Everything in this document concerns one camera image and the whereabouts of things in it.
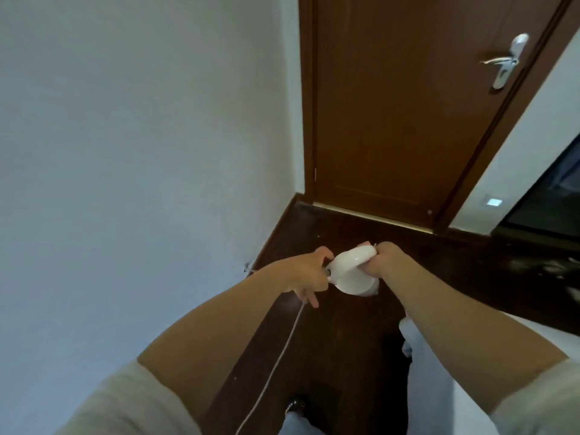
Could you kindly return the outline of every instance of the sleeve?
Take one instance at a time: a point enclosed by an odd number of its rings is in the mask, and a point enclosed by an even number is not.
[[[505,398],[491,414],[502,435],[571,435],[580,428],[580,364],[566,359]]]
[[[105,379],[55,435],[201,435],[185,406],[137,361]]]

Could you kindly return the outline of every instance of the door handle plate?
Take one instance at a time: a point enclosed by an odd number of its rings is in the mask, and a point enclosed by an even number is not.
[[[481,61],[485,65],[499,65],[499,71],[495,77],[494,83],[491,86],[494,90],[500,90],[505,87],[508,79],[513,72],[516,65],[520,63],[521,52],[526,47],[530,36],[528,34],[519,34],[511,42],[511,47],[509,49],[509,56],[501,56],[498,58],[492,58],[490,60]]]

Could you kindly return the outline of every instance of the cable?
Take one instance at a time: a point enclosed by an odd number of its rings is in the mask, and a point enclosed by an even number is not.
[[[270,384],[270,380],[272,380],[272,377],[274,376],[274,371],[276,370],[276,368],[278,368],[278,364],[280,363],[280,360],[282,360],[282,357],[284,356],[284,353],[286,352],[286,348],[288,348],[288,344],[290,343],[290,339],[292,339],[294,331],[296,330],[296,325],[298,324],[298,320],[300,319],[300,315],[302,314],[302,310],[304,310],[304,305],[306,305],[306,304],[303,303],[302,306],[300,307],[300,310],[298,311],[298,315],[296,316],[296,320],[294,321],[294,325],[292,326],[292,330],[290,331],[290,336],[288,336],[288,340],[286,341],[286,345],[284,345],[282,352],[278,356],[278,360],[274,364],[274,367],[272,368],[272,371],[270,372],[270,376],[268,377],[268,380],[266,380],[266,384],[264,385],[262,392],[260,392],[260,395],[258,396],[258,398],[256,400],[256,404],[254,404],[254,406],[253,406],[252,410],[250,411],[250,413],[248,414],[248,416],[242,421],[242,424],[240,424],[240,426],[238,427],[238,430],[236,430],[236,435],[239,435],[240,431],[242,430],[243,425],[246,424],[246,422],[250,419],[253,412],[256,410],[257,406],[260,404],[260,400],[264,396],[266,389],[268,389],[268,385]]]

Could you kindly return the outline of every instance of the door frame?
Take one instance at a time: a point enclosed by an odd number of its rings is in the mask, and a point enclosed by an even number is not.
[[[317,91],[316,1],[298,0],[304,132],[304,200],[309,203],[316,200],[314,182]],[[445,231],[449,227],[477,181],[579,28],[580,0],[562,0],[533,48],[526,66],[519,72],[496,116],[484,133],[439,214],[437,214],[433,226],[435,232]]]

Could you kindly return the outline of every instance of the door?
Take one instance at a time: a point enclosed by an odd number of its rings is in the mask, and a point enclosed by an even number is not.
[[[561,1],[315,0],[315,200],[431,227]]]

